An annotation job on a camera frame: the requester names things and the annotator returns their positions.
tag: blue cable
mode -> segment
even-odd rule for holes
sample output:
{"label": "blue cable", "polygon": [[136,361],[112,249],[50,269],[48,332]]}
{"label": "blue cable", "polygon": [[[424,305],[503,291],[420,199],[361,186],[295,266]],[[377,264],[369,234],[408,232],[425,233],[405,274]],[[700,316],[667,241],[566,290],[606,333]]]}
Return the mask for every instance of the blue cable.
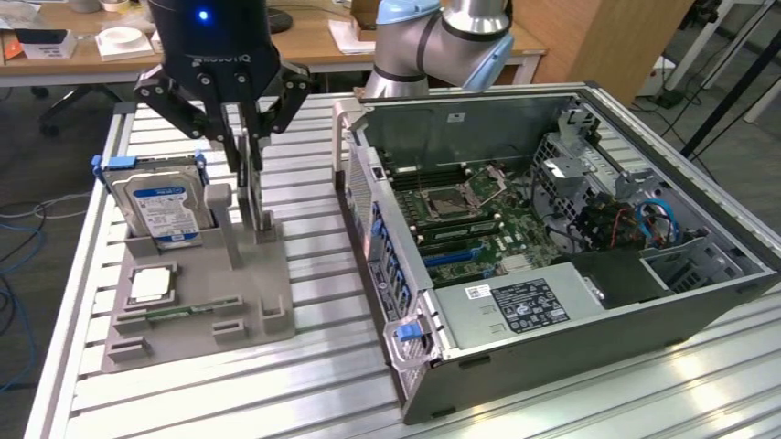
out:
{"label": "blue cable", "polygon": [[[42,248],[42,245],[44,245],[44,234],[40,231],[40,229],[30,229],[28,227],[7,226],[6,224],[1,224],[1,223],[0,223],[0,229],[14,230],[14,231],[26,231],[29,233],[33,233],[36,236],[36,247],[26,254],[26,256],[24,256],[21,258],[21,260],[18,262],[16,262],[13,265],[10,265],[6,269],[0,270],[0,275],[2,275],[2,274],[7,274],[7,273],[18,270],[18,268],[30,259],[33,259],[33,257],[37,255],[37,253],[40,252],[40,249]],[[21,304],[21,301],[18,300],[16,295],[13,293],[10,293],[10,291],[0,288],[0,295],[3,296],[3,298],[10,302],[10,306],[13,306],[16,308],[16,311],[20,314],[21,324],[24,325],[24,332],[26,333],[26,344],[28,344],[28,348],[29,348],[29,358],[26,360],[26,366],[24,366],[24,369],[21,370],[21,372],[0,388],[0,393],[2,393],[32,371],[33,366],[36,365],[37,354],[36,354],[36,341],[33,339],[33,329],[29,326],[29,319],[26,317],[26,310],[24,309],[24,305]]]}
{"label": "blue cable", "polygon": [[29,327],[29,319],[26,318],[26,311],[24,310],[24,305],[16,298],[9,291],[0,288],[0,294],[10,301],[12,306],[16,306],[16,310],[21,316],[21,323],[24,324],[24,331],[26,332],[26,343],[29,348],[29,359],[26,360],[26,366],[21,372],[10,379],[9,382],[5,383],[5,386],[0,388],[0,393],[2,393],[13,384],[24,378],[24,376],[30,372],[33,366],[36,365],[36,341],[33,340],[33,329]]}
{"label": "blue cable", "polygon": [[647,229],[647,226],[644,224],[644,218],[643,218],[643,206],[646,204],[651,204],[654,206],[658,206],[663,210],[663,213],[667,216],[671,227],[672,227],[672,242],[678,242],[680,230],[678,228],[678,223],[674,220],[672,208],[670,207],[667,202],[660,198],[648,198],[646,201],[639,203],[636,205],[636,208],[634,209],[634,219],[639,223],[639,231],[647,236],[648,239],[652,239],[652,233]]}
{"label": "blue cable", "polygon": [[6,224],[0,224],[0,228],[1,229],[7,229],[7,230],[16,230],[16,231],[26,231],[29,233],[33,233],[36,235],[36,237],[37,237],[36,247],[26,254],[26,256],[24,256],[21,258],[21,260],[18,262],[16,262],[13,265],[10,265],[6,269],[0,270],[0,274],[7,274],[7,273],[13,272],[14,270],[18,270],[20,267],[30,259],[33,259],[33,257],[37,255],[37,252],[40,252],[40,249],[44,246],[44,234],[42,234],[42,232],[38,229],[30,229],[29,227],[14,227],[14,226],[7,226]]}

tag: paper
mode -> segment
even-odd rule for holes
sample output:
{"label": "paper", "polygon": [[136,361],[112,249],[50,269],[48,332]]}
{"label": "paper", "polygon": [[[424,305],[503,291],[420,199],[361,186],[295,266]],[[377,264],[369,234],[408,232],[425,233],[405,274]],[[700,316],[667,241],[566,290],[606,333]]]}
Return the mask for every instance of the paper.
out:
{"label": "paper", "polygon": [[34,29],[40,5],[0,1],[0,29]]}
{"label": "paper", "polygon": [[345,55],[375,53],[375,42],[357,40],[348,21],[328,20],[328,29],[341,53]]}

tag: wooden desk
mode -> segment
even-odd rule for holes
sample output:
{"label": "wooden desk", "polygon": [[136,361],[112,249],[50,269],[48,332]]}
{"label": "wooden desk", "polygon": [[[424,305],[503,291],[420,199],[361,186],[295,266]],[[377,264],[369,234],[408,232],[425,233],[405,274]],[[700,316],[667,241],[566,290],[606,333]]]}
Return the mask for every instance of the wooden desk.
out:
{"label": "wooden desk", "polygon": [[[328,19],[339,19],[337,15],[347,18],[347,9],[333,6],[327,0],[312,2],[312,5],[319,5],[332,11],[331,13],[289,4],[287,0],[273,3],[273,7],[285,10],[292,16],[292,29],[273,35],[273,42],[284,59],[307,65],[315,73],[369,70],[373,56],[344,55],[339,52],[328,31]],[[100,32],[101,23],[117,20],[118,14],[77,14],[66,5],[44,4],[40,15],[52,28],[70,29],[77,34],[80,40],[73,57],[28,59],[21,54],[6,60],[5,65],[0,65],[0,87],[130,82],[140,70],[160,62],[160,55],[109,62],[100,60],[92,37]],[[515,46],[507,64],[521,66],[515,72],[513,82],[528,83],[546,48],[519,26],[512,26],[512,35]],[[16,37],[12,32],[2,32],[2,38],[6,44]]]}

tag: pcie slot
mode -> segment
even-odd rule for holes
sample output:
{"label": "pcie slot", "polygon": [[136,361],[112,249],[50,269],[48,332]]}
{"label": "pcie slot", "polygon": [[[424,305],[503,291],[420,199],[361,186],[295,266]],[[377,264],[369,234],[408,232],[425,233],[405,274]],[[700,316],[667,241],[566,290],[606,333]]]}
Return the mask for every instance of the pcie slot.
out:
{"label": "pcie slot", "polygon": [[421,257],[431,256],[433,254],[443,254],[449,252],[457,252],[468,248],[468,242],[465,240],[445,242],[441,244],[423,245],[417,247],[417,252]]}
{"label": "pcie slot", "polygon": [[445,286],[465,284],[467,282],[479,281],[485,279],[485,275],[481,274],[469,274],[468,276],[455,277],[452,279],[447,279],[445,281],[433,281],[433,288],[444,288]]}
{"label": "pcie slot", "polygon": [[481,249],[483,247],[479,246],[465,251],[452,252],[423,258],[423,264],[425,265],[425,267],[431,268],[437,267],[439,265],[447,265],[448,263],[472,261],[473,259],[476,259],[476,256],[479,255]]}

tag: sticker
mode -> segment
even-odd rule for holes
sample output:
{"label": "sticker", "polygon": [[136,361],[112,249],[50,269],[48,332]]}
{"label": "sticker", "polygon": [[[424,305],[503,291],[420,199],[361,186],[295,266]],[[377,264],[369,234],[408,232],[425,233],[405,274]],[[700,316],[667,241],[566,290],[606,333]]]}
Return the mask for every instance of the sticker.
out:
{"label": "sticker", "polygon": [[476,233],[479,231],[485,231],[485,230],[491,230],[493,227],[496,227],[496,223],[495,222],[489,222],[487,224],[476,224],[475,226],[472,226],[468,230],[469,233]]}
{"label": "sticker", "polygon": [[447,123],[459,123],[463,122],[464,119],[465,119],[464,112],[452,112],[451,114],[447,115]]}
{"label": "sticker", "polygon": [[154,239],[173,242],[194,238],[198,232],[197,223],[192,211],[184,207],[184,187],[138,189],[133,196],[149,235]]}
{"label": "sticker", "polygon": [[489,296],[489,286],[484,284],[476,286],[467,286],[465,288],[463,288],[463,291],[465,291],[465,296],[468,297],[468,300],[475,300],[479,299],[480,297]]}
{"label": "sticker", "polygon": [[465,233],[468,233],[468,230],[448,231],[445,233],[439,233],[437,235],[433,235],[433,239],[435,240],[441,240],[444,238],[452,238],[453,236],[461,236]]}
{"label": "sticker", "polygon": [[504,321],[516,334],[570,319],[544,279],[508,285],[489,292]]}

